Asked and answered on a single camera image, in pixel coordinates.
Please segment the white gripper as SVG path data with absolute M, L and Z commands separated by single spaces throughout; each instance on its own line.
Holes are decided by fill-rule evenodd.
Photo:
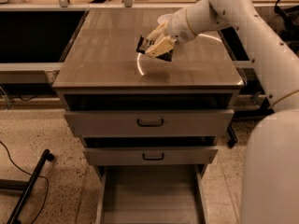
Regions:
M 195 38 L 196 34 L 188 24 L 187 9 L 182 8 L 147 36 L 145 54 L 151 58 L 171 59 L 176 40 L 179 43 L 187 43 Z

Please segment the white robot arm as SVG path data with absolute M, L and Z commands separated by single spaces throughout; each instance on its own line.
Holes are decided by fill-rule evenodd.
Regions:
M 244 164 L 241 224 L 299 224 L 299 60 L 251 0 L 202 0 L 148 35 L 152 58 L 208 30 L 236 31 L 274 113 L 253 129 Z

